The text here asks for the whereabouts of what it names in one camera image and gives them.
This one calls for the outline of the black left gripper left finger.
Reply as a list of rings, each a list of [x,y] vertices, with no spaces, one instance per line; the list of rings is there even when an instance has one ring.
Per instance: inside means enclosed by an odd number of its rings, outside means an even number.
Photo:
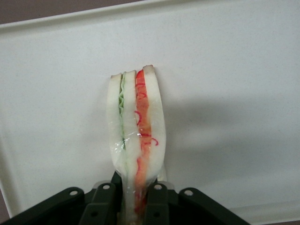
[[[69,187],[3,222],[4,225],[116,225],[122,199],[121,177],[95,184],[88,193]]]

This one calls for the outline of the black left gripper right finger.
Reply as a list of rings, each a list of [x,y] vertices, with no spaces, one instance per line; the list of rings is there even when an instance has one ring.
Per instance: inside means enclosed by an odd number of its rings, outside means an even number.
[[[196,188],[176,193],[163,183],[153,183],[147,193],[147,225],[248,225],[226,207]]]

